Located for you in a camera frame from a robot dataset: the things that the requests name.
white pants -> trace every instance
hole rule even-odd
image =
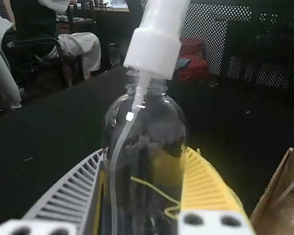
[[[65,56],[82,56],[84,76],[100,69],[101,48],[98,37],[93,33],[60,34],[58,42]],[[48,55],[49,58],[58,57],[54,48]]]

white spray nozzle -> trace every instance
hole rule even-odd
[[[181,48],[179,40],[190,0],[148,0],[134,30],[124,66],[171,80]]]

desk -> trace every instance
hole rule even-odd
[[[103,116],[126,82],[125,69],[114,68],[0,119],[0,223],[21,218],[100,148]],[[251,214],[294,144],[294,110],[178,80],[169,94],[185,112],[189,146],[200,147]]]

yellow string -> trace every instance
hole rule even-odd
[[[167,198],[169,201],[176,203],[177,206],[173,206],[173,207],[168,207],[165,208],[165,210],[163,211],[164,214],[171,219],[177,220],[177,215],[176,214],[172,214],[170,211],[175,211],[175,210],[179,210],[180,209],[180,202],[178,202],[177,200],[175,200],[174,198],[171,198],[169,195],[165,194],[164,192],[162,192],[160,189],[158,189],[156,186],[152,185],[151,183],[145,181],[145,180],[141,180],[138,179],[134,176],[131,176],[131,180],[135,181],[139,184],[142,185],[146,185],[148,187],[150,187],[151,189],[153,189],[154,191],[156,191],[157,193],[159,193],[161,196],[163,196],[164,198]]]
[[[175,200],[175,199],[171,198],[170,196],[166,195],[164,192],[162,192],[160,189],[158,189],[156,186],[152,185],[151,183],[148,183],[148,182],[145,181],[145,180],[138,179],[138,178],[136,178],[136,177],[134,177],[134,176],[131,176],[131,180],[132,180],[132,181],[135,181],[135,182],[137,182],[137,183],[140,183],[140,184],[142,184],[142,185],[146,185],[146,186],[152,188],[152,189],[155,190],[157,193],[159,193],[161,196],[167,198],[169,201],[172,201],[173,203],[176,203],[176,204],[180,205],[180,203],[179,203],[177,200]]]

gray plastic part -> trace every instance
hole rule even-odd
[[[92,234],[103,169],[102,149],[92,153],[57,181],[22,219],[72,222],[77,234]]]

